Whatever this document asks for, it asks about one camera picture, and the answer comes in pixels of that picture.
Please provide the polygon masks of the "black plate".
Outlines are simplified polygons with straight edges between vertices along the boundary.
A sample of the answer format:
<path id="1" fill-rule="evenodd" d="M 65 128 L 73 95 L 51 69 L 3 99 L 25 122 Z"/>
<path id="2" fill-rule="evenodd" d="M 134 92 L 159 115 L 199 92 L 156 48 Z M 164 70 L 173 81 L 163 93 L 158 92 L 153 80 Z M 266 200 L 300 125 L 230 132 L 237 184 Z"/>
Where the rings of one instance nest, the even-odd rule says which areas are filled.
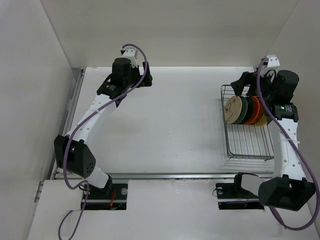
<path id="1" fill-rule="evenodd" d="M 246 112 L 245 121 L 244 121 L 245 124 L 250 120 L 254 111 L 253 99 L 251 97 L 246 97 L 246 100 L 247 100 L 247 112 Z"/>

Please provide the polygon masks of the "orange plate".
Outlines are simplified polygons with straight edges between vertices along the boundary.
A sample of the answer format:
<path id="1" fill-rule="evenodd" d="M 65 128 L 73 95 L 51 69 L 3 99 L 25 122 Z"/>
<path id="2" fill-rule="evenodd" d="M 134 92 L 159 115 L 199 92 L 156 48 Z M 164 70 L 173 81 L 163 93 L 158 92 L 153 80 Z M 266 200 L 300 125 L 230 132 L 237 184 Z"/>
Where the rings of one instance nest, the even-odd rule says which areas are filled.
<path id="1" fill-rule="evenodd" d="M 261 117 L 261 101 L 257 96 L 251 96 L 250 99 L 253 101 L 253 110 L 250 118 L 245 122 L 245 125 L 254 125 L 258 122 Z"/>

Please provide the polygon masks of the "cream floral plate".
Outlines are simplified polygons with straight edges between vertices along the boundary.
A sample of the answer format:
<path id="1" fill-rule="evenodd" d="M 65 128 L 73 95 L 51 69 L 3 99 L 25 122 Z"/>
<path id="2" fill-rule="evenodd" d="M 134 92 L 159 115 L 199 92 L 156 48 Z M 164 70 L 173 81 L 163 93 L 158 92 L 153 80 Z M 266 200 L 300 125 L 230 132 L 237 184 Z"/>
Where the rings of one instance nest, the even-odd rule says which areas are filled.
<path id="1" fill-rule="evenodd" d="M 227 124 L 233 124 L 241 115 L 242 100 L 239 96 L 232 96 L 224 106 L 224 116 Z"/>

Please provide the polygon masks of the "blue patterned plate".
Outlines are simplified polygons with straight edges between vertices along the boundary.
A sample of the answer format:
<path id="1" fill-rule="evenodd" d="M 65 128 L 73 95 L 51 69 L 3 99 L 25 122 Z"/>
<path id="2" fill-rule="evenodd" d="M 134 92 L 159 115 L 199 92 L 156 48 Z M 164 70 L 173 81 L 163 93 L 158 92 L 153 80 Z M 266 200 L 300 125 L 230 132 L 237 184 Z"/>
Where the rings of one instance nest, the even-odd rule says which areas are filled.
<path id="1" fill-rule="evenodd" d="M 248 112 L 248 101 L 244 96 L 240 96 L 242 106 L 241 106 L 241 113 L 240 113 L 240 120 L 238 124 L 242 124 L 244 122 L 244 119 L 246 118 L 247 112 Z"/>

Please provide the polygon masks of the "yellow black-rimmed plate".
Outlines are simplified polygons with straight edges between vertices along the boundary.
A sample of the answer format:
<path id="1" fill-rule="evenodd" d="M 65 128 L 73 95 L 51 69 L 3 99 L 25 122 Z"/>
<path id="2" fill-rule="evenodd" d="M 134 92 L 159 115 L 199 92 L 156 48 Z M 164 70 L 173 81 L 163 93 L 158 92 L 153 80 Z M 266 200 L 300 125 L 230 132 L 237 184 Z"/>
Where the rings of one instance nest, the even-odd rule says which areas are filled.
<path id="1" fill-rule="evenodd" d="M 256 118 L 254 125 L 261 127 L 267 123 L 267 117 L 265 115 L 265 108 L 264 108 L 260 98 L 258 99 L 258 103 L 259 103 L 259 112 L 258 112 L 258 116 Z"/>

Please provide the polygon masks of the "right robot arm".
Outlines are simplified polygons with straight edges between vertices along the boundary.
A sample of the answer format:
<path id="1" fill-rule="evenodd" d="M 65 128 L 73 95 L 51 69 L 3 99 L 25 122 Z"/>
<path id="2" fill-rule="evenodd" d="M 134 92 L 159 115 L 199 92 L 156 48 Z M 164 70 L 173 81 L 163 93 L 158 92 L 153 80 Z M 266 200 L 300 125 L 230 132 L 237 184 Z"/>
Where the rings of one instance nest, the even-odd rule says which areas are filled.
<path id="1" fill-rule="evenodd" d="M 298 154 L 298 110 L 291 102 L 299 76 L 280 70 L 274 76 L 243 72 L 230 85 L 234 91 L 225 108 L 226 122 L 237 125 L 267 125 L 273 144 L 273 177 L 263 180 L 239 172 L 231 190 L 236 198 L 255 198 L 262 206 L 297 212 L 315 194 Z"/>

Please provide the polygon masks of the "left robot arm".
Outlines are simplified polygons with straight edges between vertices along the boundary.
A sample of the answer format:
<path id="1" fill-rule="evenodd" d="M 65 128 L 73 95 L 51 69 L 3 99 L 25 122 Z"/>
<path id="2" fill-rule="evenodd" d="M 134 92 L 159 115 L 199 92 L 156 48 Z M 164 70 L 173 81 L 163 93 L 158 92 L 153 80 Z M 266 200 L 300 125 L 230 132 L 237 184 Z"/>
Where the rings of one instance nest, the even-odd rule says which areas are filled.
<path id="1" fill-rule="evenodd" d="M 91 141 L 107 117 L 115 111 L 127 94 L 135 88 L 150 87 L 152 76 L 147 61 L 142 63 L 144 71 L 140 74 L 131 60 L 116 58 L 111 74 L 100 85 L 92 104 L 81 120 L 66 135 L 58 135 L 54 140 L 57 166 L 66 174 L 75 174 L 84 184 L 94 188 L 101 198 L 112 193 L 112 178 L 97 167 L 97 161 L 90 150 Z"/>

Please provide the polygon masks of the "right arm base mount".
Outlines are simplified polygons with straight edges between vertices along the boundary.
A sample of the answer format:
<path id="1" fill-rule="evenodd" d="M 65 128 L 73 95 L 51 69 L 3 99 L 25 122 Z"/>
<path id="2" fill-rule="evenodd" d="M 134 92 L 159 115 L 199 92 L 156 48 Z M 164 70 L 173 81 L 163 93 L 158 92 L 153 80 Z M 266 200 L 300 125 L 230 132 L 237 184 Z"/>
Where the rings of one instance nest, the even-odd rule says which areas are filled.
<path id="1" fill-rule="evenodd" d="M 217 183 L 216 193 L 219 210 L 264 210 L 258 197 L 253 193 L 236 187 L 235 183 Z"/>

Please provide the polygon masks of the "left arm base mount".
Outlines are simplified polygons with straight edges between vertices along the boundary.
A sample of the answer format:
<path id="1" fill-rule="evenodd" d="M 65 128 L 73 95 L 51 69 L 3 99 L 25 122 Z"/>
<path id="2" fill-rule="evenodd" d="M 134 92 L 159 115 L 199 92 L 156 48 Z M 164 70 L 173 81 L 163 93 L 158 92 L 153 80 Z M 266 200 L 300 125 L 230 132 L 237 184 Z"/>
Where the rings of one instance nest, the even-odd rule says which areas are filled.
<path id="1" fill-rule="evenodd" d="M 80 207 L 84 206 L 84 210 L 122 211 L 127 209 L 127 183 L 113 183 L 111 190 L 107 193 L 103 189 L 89 185 L 89 195 L 86 202 L 86 185 L 81 185 L 79 189 L 82 190 Z"/>

